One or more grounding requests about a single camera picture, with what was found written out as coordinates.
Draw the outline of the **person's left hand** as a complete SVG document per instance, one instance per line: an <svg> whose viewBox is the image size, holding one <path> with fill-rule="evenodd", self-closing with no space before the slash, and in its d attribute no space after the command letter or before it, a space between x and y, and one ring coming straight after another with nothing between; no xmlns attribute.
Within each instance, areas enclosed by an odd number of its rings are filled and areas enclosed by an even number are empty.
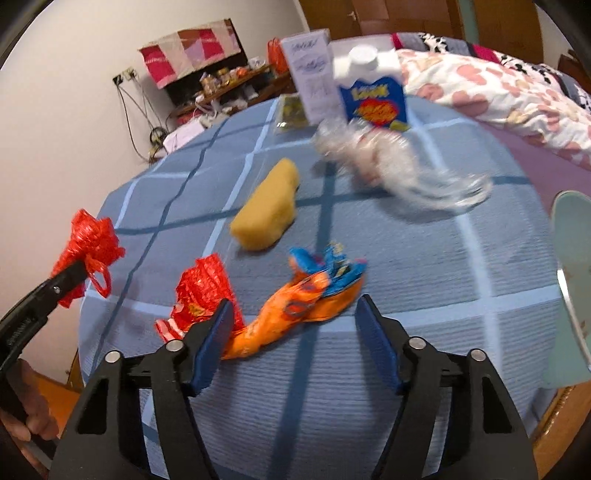
<svg viewBox="0 0 591 480"><path fill-rule="evenodd" d="M10 386L26 412L25 419L20 421L10 413L1 411L1 421L12 439L16 442L23 456L35 468L46 475L48 470L28 450L27 444L32 435L39 435L43 440L55 440L59 433L56 419L50 412L45 397L40 393L35 371L25 360L19 359L7 375Z"/></svg>

